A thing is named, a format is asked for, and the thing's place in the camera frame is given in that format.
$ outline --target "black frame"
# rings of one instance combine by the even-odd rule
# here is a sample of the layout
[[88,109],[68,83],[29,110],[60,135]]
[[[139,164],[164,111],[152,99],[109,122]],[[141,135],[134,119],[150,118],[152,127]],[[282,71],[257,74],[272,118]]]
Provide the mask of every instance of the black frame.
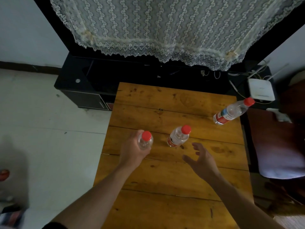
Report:
[[[135,58],[133,56],[125,58],[124,56],[120,55],[107,56],[102,54],[100,51],[94,51],[92,48],[83,48],[82,46],[75,43],[74,37],[70,30],[66,28],[59,17],[57,17],[55,11],[51,6],[50,0],[34,1],[42,13],[45,15],[53,29],[56,31],[60,39],[63,41],[72,56],[93,59],[140,62],[150,65],[161,64],[154,56],[141,56],[140,58]],[[305,2],[295,8],[287,17],[276,24],[256,43],[254,43],[247,51],[243,62],[232,65],[230,71],[245,72],[249,71],[252,67],[257,65],[305,24],[304,12]]]

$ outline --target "forearm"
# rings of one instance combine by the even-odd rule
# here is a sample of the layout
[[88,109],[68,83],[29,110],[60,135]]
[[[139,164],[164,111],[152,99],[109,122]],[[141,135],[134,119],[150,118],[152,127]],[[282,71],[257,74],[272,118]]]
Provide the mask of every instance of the forearm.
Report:
[[244,197],[234,186],[226,181],[222,176],[210,182],[211,187],[218,194],[224,205],[241,229],[282,229],[265,212],[255,206]]
[[68,229],[100,229],[131,172],[130,169],[117,167],[52,221],[59,222]]

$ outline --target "wooden table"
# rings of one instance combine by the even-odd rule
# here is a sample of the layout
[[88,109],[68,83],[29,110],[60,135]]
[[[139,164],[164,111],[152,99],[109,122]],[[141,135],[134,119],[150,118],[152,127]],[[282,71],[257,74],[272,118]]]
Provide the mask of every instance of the wooden table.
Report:
[[[120,145],[131,131],[151,131],[154,143],[103,228],[237,228],[214,190],[181,158],[196,159],[191,143],[202,143],[223,176],[253,199],[240,120],[220,126],[212,119],[235,101],[234,96],[120,83],[94,184],[118,164]],[[168,135],[184,124],[192,127],[191,137],[169,147]]]

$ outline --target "lace curtain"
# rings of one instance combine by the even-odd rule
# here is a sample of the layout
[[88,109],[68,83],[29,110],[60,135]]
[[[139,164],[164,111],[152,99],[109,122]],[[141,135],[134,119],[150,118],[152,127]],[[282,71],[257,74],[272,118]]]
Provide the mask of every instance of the lace curtain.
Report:
[[303,0],[51,0],[75,42],[228,70]]

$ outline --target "wood grain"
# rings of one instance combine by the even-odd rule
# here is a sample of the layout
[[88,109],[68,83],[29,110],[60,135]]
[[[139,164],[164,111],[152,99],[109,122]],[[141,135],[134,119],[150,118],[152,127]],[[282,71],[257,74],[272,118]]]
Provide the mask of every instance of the wood grain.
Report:
[[235,96],[120,83],[115,103],[212,117],[235,101]]
[[192,127],[190,136],[193,138],[244,144],[239,118],[225,125],[216,125],[211,117],[116,103],[109,122],[110,126],[165,134],[170,134],[174,128],[184,124]]
[[121,190],[103,229],[237,229],[219,201]]
[[[120,154],[121,144],[134,129],[109,126],[103,146],[104,154]],[[186,154],[197,159],[192,142],[202,143],[213,155],[218,167],[248,170],[245,147],[239,144],[189,138],[180,147],[169,147],[166,143],[168,134],[152,132],[154,143],[147,158],[162,161],[184,162],[182,155]]]
[[[119,156],[102,154],[95,184],[110,174],[119,163]],[[219,168],[226,180],[243,193],[252,196],[248,171]],[[218,200],[214,190],[186,163],[144,159],[125,182],[123,189]]]

